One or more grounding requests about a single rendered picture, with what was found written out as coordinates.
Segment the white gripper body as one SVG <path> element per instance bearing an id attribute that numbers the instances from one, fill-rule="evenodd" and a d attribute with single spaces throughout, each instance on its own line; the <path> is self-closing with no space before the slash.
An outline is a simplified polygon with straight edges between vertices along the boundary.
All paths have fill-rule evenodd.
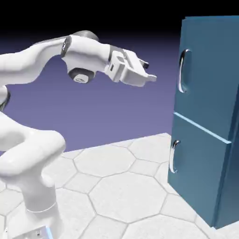
<path id="1" fill-rule="evenodd" d="M 137 87 L 143 87 L 147 81 L 146 69 L 140 63 L 140 58 L 135 52 L 130 50 L 123 50 L 125 66 L 121 76 L 120 82 Z"/>

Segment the tall blue cabinet door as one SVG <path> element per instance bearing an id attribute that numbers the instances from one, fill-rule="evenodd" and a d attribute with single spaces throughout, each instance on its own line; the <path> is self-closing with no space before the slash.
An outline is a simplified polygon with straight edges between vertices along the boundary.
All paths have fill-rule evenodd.
<path id="1" fill-rule="evenodd" d="M 186 17 L 179 59 L 185 93 L 176 89 L 175 112 L 231 141 L 239 108 L 239 16 Z"/>

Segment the blue painted cabinet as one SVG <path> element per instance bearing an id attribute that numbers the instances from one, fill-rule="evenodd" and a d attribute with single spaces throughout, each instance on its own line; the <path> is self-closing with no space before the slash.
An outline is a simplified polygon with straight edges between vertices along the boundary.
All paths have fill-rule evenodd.
<path id="1" fill-rule="evenodd" d="M 209 226 L 239 221 L 239 15 L 182 21 L 168 183 Z"/>

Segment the short blue cabinet door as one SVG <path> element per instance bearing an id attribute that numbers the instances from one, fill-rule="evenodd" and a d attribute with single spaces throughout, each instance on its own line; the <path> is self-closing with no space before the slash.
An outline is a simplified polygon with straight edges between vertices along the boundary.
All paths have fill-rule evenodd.
<path id="1" fill-rule="evenodd" d="M 225 140 L 174 113 L 171 144 L 180 140 L 174 154 L 170 186 L 209 225 L 214 226 L 231 141 Z"/>

